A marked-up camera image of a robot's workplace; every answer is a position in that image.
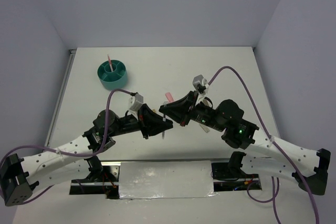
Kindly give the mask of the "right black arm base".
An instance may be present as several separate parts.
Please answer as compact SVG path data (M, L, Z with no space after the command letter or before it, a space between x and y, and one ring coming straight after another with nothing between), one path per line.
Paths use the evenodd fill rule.
M259 175L234 174L228 168L228 163L214 162L211 163L214 192L224 191L246 191L261 190Z

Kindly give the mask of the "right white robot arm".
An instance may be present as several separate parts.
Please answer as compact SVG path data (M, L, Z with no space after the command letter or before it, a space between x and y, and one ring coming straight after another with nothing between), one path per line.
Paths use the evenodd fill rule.
M228 171L233 177L263 174L287 179L314 195L325 194L330 151L306 149L278 137L268 137L256 124L244 120L244 112L233 100L224 100L216 108L198 101L196 91L184 98L160 106L159 111L180 126L195 121L221 132L222 140L235 151Z

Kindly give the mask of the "pink pen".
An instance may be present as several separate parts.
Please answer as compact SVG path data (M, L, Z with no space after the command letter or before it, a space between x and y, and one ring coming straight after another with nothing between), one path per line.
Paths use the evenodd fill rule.
M114 68L113 68L112 60L111 60L109 54L107 54L107 57L108 57L108 63L109 63L109 66L110 66L110 70L111 70L111 72L114 72Z

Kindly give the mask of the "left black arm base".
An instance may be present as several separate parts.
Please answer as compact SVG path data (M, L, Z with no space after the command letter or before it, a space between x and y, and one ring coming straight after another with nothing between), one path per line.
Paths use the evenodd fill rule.
M91 181L88 178L72 180L69 195L99 195L105 199L120 199L120 165L103 165L101 176Z

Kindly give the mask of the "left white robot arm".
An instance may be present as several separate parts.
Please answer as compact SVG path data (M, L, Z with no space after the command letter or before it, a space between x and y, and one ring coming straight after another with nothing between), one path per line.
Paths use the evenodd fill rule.
M101 111L93 127L83 135L57 148L33 156L12 153L1 162L1 191L5 206L23 205L36 190L66 180L98 181L105 171L98 154L111 148L113 137L141 132L144 139L173 127L173 122L154 113L146 104L137 116L118 117L111 110Z

